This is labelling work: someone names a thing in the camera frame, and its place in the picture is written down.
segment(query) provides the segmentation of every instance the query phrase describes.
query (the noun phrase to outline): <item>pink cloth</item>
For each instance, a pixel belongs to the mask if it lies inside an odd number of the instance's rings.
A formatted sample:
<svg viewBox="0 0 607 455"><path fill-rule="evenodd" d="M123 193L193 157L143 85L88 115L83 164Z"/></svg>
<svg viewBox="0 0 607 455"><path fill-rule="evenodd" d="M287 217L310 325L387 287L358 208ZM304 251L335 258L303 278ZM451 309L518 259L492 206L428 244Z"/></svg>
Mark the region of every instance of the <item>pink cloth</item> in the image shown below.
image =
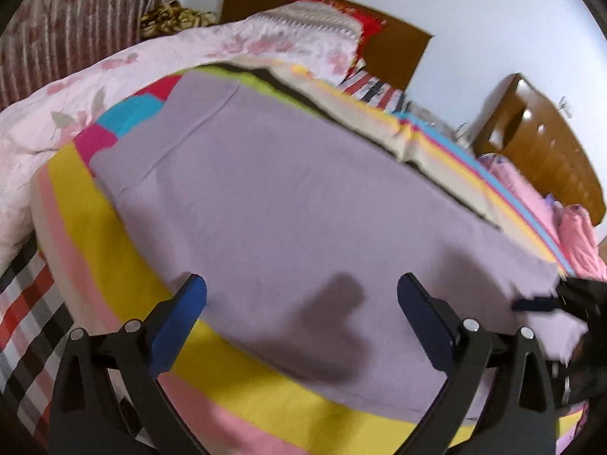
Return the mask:
<svg viewBox="0 0 607 455"><path fill-rule="evenodd" d="M562 210L558 226L561 247L580 278L607 281L607 265L599 256L599 243L590 214L581 205Z"/></svg>
<svg viewBox="0 0 607 455"><path fill-rule="evenodd" d="M518 171L514 164L504 156L487 154L478 159L487 170L495 176L527 209L535 219L546 229L550 237L560 245L560 238L554 225L552 207L546 203L539 192Z"/></svg>
<svg viewBox="0 0 607 455"><path fill-rule="evenodd" d="M353 60L357 43L345 33L250 17L141 42L11 104L0 112L0 273L33 230L33 174L105 110L178 70L241 54L296 63L337 85L348 71L338 65Z"/></svg>

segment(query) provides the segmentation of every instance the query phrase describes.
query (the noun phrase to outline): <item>striped bed sheet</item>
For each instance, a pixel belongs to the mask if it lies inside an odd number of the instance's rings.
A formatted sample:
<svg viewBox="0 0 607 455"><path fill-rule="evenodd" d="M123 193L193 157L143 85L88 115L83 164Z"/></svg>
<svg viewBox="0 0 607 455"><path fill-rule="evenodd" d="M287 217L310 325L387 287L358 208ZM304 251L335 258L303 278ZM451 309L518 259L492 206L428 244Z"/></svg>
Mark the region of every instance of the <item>striped bed sheet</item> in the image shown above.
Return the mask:
<svg viewBox="0 0 607 455"><path fill-rule="evenodd" d="M387 82L360 69L338 85L338 90L385 113L400 113L407 105L407 95Z"/></svg>

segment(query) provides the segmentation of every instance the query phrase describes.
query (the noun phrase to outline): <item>curtain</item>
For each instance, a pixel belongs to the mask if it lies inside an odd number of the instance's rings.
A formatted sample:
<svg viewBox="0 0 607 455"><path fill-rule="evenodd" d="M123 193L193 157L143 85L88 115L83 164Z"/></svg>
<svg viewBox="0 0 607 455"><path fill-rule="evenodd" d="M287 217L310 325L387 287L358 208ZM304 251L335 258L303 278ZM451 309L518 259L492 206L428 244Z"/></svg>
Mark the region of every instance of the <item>curtain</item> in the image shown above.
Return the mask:
<svg viewBox="0 0 607 455"><path fill-rule="evenodd" d="M138 41L166 0L23 0L0 36L0 110Z"/></svg>

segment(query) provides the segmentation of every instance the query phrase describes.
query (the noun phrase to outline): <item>checkered blanket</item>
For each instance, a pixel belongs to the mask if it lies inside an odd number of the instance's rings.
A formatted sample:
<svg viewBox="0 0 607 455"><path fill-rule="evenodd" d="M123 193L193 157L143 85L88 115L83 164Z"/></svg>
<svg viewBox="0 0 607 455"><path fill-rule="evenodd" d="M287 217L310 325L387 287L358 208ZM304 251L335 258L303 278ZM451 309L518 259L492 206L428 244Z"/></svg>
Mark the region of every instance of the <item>checkered blanket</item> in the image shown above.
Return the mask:
<svg viewBox="0 0 607 455"><path fill-rule="evenodd" d="M43 446L53 385L73 324L32 234L0 278L0 391Z"/></svg>

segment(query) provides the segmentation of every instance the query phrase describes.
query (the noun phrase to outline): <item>floral blanket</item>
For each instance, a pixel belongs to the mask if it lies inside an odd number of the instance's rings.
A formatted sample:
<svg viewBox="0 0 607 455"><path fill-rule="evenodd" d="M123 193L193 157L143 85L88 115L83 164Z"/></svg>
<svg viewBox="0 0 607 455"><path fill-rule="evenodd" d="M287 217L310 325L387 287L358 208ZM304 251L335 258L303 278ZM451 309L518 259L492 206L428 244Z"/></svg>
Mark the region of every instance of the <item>floral blanket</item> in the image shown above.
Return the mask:
<svg viewBox="0 0 607 455"><path fill-rule="evenodd" d="M356 47L344 33L250 17L140 43L11 105L0 113L0 272L33 228L31 177L106 109L165 75L240 54L298 63L337 85Z"/></svg>

